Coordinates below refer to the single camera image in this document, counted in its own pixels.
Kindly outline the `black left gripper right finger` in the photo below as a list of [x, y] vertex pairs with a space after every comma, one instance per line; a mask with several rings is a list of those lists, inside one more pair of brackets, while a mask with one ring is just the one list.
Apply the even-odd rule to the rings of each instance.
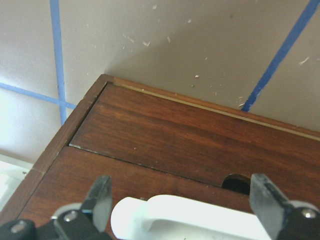
[[262, 173], [250, 179], [250, 207], [272, 240], [277, 240], [285, 228], [293, 205], [283, 192]]

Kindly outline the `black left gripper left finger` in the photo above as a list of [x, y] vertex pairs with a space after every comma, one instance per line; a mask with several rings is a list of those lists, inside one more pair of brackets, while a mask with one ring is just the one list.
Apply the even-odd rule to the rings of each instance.
[[99, 232], [104, 232], [112, 211], [112, 179], [99, 176], [88, 191], [81, 212], [85, 214]]

